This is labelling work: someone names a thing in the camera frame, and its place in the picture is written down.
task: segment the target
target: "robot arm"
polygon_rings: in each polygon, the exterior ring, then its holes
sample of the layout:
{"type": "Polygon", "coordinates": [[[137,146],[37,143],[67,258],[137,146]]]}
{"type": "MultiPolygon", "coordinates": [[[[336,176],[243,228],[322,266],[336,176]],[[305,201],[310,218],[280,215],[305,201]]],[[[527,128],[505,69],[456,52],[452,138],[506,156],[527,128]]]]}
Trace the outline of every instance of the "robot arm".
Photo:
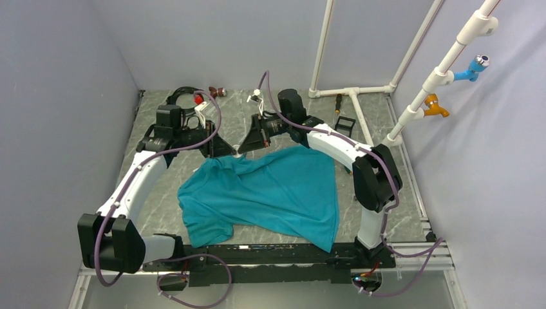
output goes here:
{"type": "MultiPolygon", "coordinates": [[[[183,256],[184,247],[180,236],[157,234],[142,237],[133,222],[137,220],[153,185],[167,170],[177,153],[157,156],[141,166],[142,162],[159,152],[187,147],[205,140],[215,130],[215,126],[210,120],[201,124],[195,129],[183,126],[180,106],[164,105],[158,108],[156,123],[150,126],[138,143],[129,172],[96,214],[84,214],[78,221],[82,259],[86,267],[95,268],[94,248],[97,238],[101,240],[100,265],[106,270],[135,273],[148,261],[183,256]],[[106,233],[111,234],[99,235],[99,227],[116,200],[119,205],[106,223],[105,229],[106,233]]],[[[218,135],[198,149],[206,158],[235,153],[218,135]]]]}
{"type": "Polygon", "coordinates": [[[391,203],[394,197],[385,171],[370,155],[364,154],[357,149],[364,148],[378,155],[386,164],[396,187],[400,190],[402,180],[390,150],[384,145],[370,147],[347,138],[356,145],[352,146],[346,140],[331,135],[330,133],[335,131],[330,126],[316,117],[307,115],[301,97],[294,89],[284,89],[279,92],[278,100],[281,114],[291,122],[329,133],[292,127],[276,114],[269,113],[270,116],[267,117],[260,113],[252,116],[250,131],[241,144],[239,151],[244,153],[269,147],[270,137],[288,133],[293,141],[318,150],[341,162],[353,172],[355,197],[365,208],[362,210],[361,227],[357,239],[365,250],[373,255],[373,251],[378,250],[381,245],[380,233],[384,216],[383,208],[391,203]]]}

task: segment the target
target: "small black bracket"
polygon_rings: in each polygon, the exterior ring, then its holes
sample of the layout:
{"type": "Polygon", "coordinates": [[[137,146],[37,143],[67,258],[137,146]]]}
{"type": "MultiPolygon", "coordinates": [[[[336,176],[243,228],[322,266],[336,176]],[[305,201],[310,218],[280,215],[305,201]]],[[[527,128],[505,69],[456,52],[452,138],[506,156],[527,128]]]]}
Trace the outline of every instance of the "small black bracket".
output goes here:
{"type": "MultiPolygon", "coordinates": [[[[203,248],[193,248],[192,246],[186,245],[183,246],[183,252],[185,256],[192,256],[194,254],[202,254],[207,253],[207,247],[203,248]]],[[[188,266],[186,267],[187,270],[190,272],[202,272],[206,269],[207,266],[207,257],[194,257],[192,259],[188,259],[188,266]]],[[[145,272],[164,272],[164,271],[177,271],[181,270],[183,265],[185,264],[184,261],[181,263],[175,262],[149,262],[144,265],[142,265],[142,270],[145,272]]]]}
{"type": "Polygon", "coordinates": [[[334,130],[339,131],[340,129],[343,129],[343,130],[349,132],[349,134],[347,136],[351,137],[351,134],[353,133],[353,127],[355,126],[356,122],[357,121],[355,119],[353,119],[353,118],[339,116],[339,117],[337,117],[337,121],[335,122],[334,130]],[[339,123],[340,120],[349,121],[351,124],[349,126],[346,125],[346,124],[340,124],[339,123]]]}

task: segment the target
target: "red cap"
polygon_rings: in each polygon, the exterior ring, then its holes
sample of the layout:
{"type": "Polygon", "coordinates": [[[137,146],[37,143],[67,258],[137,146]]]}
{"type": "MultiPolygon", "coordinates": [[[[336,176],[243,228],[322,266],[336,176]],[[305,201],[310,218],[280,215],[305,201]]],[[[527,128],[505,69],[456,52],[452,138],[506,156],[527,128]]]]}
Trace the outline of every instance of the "red cap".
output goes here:
{"type": "Polygon", "coordinates": [[[197,105],[203,103],[203,101],[204,101],[204,99],[203,99],[202,95],[195,95],[193,97],[193,102],[195,102],[195,104],[197,104],[197,105]]]}

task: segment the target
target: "purple tube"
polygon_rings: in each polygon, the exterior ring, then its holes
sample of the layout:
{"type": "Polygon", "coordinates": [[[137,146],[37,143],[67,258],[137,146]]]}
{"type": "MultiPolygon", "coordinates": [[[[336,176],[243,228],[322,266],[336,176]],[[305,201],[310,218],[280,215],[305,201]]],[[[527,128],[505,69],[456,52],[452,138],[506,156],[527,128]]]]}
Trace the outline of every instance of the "purple tube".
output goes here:
{"type": "Polygon", "coordinates": [[[187,259],[192,259],[192,258],[198,258],[198,257],[204,257],[204,256],[207,256],[209,258],[213,258],[215,259],[216,261],[219,261],[220,264],[222,264],[225,269],[227,270],[227,277],[228,277],[228,281],[227,281],[227,289],[225,291],[225,293],[222,295],[222,297],[217,300],[215,303],[213,304],[208,304],[208,305],[205,305],[205,306],[198,306],[198,305],[195,305],[195,304],[189,304],[189,303],[186,303],[185,301],[182,301],[174,296],[171,296],[165,292],[163,292],[163,290],[161,290],[161,287],[160,287],[160,283],[161,283],[161,280],[163,280],[164,278],[166,277],[173,277],[173,276],[177,276],[177,277],[184,277],[183,274],[178,274],[178,273],[174,273],[174,272],[171,272],[171,273],[168,273],[166,275],[163,275],[161,276],[158,281],[157,281],[157,290],[160,292],[161,295],[167,297],[168,299],[172,300],[172,301],[176,301],[177,303],[179,304],[183,304],[184,306],[188,306],[190,308],[195,308],[195,309],[206,309],[206,308],[212,308],[214,306],[217,306],[218,304],[220,304],[226,297],[227,295],[229,294],[229,292],[231,291],[231,288],[233,287],[233,284],[232,284],[232,278],[231,278],[231,271],[229,270],[229,267],[227,266],[227,264],[222,260],[220,259],[218,256],[213,256],[212,254],[206,254],[206,253],[202,253],[202,254],[194,254],[194,255],[191,255],[191,256],[185,256],[185,257],[179,257],[177,259],[159,259],[158,261],[161,262],[161,261],[168,261],[168,262],[177,262],[177,261],[185,261],[187,259]]]}

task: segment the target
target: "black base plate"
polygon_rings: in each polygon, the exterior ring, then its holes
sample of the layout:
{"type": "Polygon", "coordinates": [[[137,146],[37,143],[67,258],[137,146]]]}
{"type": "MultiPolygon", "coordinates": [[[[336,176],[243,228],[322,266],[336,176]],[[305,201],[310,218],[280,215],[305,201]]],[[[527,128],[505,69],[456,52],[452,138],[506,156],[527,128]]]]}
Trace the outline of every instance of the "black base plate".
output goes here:
{"type": "MultiPolygon", "coordinates": [[[[223,259],[230,265],[233,283],[317,280],[351,283],[352,268],[372,268],[377,260],[380,261],[379,268],[396,267],[391,252],[385,248],[371,260],[365,260],[358,254],[355,243],[334,243],[330,253],[311,244],[213,245],[202,248],[185,245],[184,253],[186,256],[208,253],[223,259]]],[[[189,286],[227,283],[225,269],[215,259],[190,259],[187,269],[190,271],[189,286]]],[[[153,262],[144,265],[143,271],[163,272],[173,269],[164,263],[153,262]]]]}

